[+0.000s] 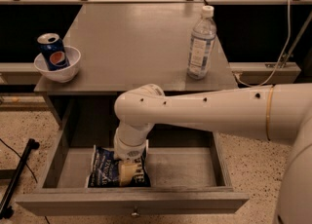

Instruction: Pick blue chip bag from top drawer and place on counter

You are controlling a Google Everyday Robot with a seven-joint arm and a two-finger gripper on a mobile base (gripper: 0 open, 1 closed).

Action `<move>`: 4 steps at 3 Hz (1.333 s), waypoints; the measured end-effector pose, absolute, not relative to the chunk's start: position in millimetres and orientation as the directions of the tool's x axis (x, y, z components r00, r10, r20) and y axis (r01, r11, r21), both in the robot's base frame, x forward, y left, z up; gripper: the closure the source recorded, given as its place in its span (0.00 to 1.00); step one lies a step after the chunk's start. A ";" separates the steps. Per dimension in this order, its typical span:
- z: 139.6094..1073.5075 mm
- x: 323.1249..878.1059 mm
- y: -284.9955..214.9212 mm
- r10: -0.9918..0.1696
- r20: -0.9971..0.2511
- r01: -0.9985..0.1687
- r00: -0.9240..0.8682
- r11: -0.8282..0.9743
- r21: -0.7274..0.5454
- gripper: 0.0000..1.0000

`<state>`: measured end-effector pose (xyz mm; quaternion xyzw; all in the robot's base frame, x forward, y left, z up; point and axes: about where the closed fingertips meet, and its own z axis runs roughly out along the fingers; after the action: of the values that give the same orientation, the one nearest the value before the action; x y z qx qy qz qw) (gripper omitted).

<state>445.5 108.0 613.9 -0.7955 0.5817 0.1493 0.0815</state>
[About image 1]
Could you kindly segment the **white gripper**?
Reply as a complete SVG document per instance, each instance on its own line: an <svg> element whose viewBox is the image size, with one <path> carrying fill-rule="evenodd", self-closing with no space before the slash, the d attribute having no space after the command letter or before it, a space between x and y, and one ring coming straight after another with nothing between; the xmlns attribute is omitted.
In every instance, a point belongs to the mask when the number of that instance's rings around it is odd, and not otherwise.
<svg viewBox="0 0 312 224"><path fill-rule="evenodd" d="M114 158L120 161L118 164L119 185L127 186L132 181L137 164L134 161L142 156L148 149L148 134L153 129L153 124L143 126L131 126L120 122L113 139Z"/></svg>

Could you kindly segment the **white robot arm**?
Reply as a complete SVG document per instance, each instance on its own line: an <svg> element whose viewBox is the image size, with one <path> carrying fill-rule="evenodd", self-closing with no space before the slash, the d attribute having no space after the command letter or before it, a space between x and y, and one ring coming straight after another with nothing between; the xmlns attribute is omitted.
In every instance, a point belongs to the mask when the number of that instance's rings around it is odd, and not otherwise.
<svg viewBox="0 0 312 224"><path fill-rule="evenodd" d="M156 124L262 139L292 147L274 224L312 224L312 92L309 84L268 85L166 96L148 84L118 96L118 158L138 158Z"/></svg>

